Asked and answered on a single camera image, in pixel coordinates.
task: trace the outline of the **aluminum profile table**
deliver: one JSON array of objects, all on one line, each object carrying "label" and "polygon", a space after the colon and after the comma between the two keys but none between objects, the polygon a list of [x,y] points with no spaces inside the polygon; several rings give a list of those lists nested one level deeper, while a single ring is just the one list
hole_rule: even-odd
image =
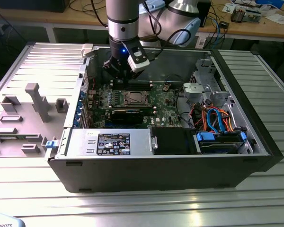
[{"label": "aluminum profile table", "polygon": [[[25,48],[7,78],[32,49]],[[284,155],[284,84],[257,55],[220,53]],[[44,158],[0,158],[0,212],[23,219],[27,227],[284,227],[284,159],[236,188],[69,193]]]}]

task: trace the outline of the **floor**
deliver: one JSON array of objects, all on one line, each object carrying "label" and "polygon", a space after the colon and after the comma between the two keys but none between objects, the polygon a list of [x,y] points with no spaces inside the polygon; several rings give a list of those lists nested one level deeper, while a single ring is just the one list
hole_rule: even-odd
[{"label": "floor", "polygon": [[[46,31],[41,27],[15,27],[27,41],[33,42],[48,42]],[[12,65],[20,51],[25,46],[25,43],[17,35],[17,33],[9,26],[4,26],[4,36],[0,37],[0,80]],[[107,31],[84,31],[75,29],[56,28],[55,33],[60,43],[94,43],[107,44]],[[258,43],[226,39],[223,44],[223,49],[229,49],[232,44],[234,50],[251,49],[258,51],[265,61],[274,68],[276,61],[283,55],[284,44],[277,42],[261,41]],[[279,77],[284,81],[284,63],[277,71]]]}]

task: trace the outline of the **warning label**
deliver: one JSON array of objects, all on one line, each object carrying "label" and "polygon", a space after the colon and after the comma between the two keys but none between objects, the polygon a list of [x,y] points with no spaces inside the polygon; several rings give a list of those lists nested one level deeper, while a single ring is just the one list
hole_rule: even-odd
[{"label": "warning label", "polygon": [[129,133],[99,134],[97,155],[130,155]]}]

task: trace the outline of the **electronic equipment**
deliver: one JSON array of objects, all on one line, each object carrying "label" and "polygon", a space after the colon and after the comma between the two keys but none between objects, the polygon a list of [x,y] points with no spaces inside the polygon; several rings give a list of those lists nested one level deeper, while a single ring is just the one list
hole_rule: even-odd
[{"label": "electronic equipment", "polygon": [[204,27],[207,19],[207,15],[211,6],[210,0],[199,0],[197,7],[199,10],[199,18],[201,20],[200,27]]},{"label": "electronic equipment", "polygon": [[[95,83],[81,96],[77,87],[60,143],[48,146],[48,163],[68,191],[234,187],[283,157],[234,76],[221,72],[218,52],[166,50],[125,84],[101,71],[89,74],[108,51],[97,46],[87,59]],[[72,118],[83,108],[87,127]]]},{"label": "electronic equipment", "polygon": [[[0,83],[0,157],[45,156],[70,192],[235,187],[283,158],[274,139],[284,132],[273,127],[269,134],[262,121],[284,114],[265,115],[250,103],[284,99],[283,88],[274,78],[261,82],[263,91],[274,83],[271,96],[244,86],[269,72],[263,63],[250,76],[256,55],[245,52],[246,65],[236,60],[240,52],[165,49],[126,84],[102,70],[110,49],[89,47],[91,53],[80,44],[26,46]],[[86,58],[77,59],[82,49]],[[57,50],[76,55],[60,64]]]},{"label": "electronic equipment", "polygon": [[70,0],[0,0],[0,8],[63,13],[69,3]]},{"label": "electronic equipment", "polygon": [[273,6],[278,7],[279,9],[283,6],[284,0],[255,0],[256,4],[265,5],[271,4]]}]

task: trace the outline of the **power cable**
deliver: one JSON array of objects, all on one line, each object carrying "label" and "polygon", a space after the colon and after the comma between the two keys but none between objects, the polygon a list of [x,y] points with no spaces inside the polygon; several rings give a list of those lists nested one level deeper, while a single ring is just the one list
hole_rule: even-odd
[{"label": "power cable", "polygon": [[161,49],[159,50],[158,53],[155,54],[155,57],[158,57],[162,52],[163,50],[166,48],[167,44],[170,42],[170,40],[175,36],[175,34],[177,34],[178,32],[187,32],[188,33],[188,39],[179,43],[179,44],[170,44],[171,46],[180,46],[180,45],[183,45],[185,43],[187,43],[190,38],[191,38],[191,33],[190,31],[188,31],[187,29],[179,29],[177,31],[175,31],[173,34],[170,35],[170,37],[166,40],[165,44],[161,47]]},{"label": "power cable", "polygon": [[25,43],[27,43],[27,40],[18,32],[18,30],[17,29],[15,29],[14,27],[13,27],[13,25],[11,25],[11,23],[9,22],[9,21],[7,21],[6,19],[5,19],[5,17],[0,13],[0,17],[9,25],[9,26],[11,26],[13,29],[14,29],[14,31],[21,37],[21,39],[25,42]]}]

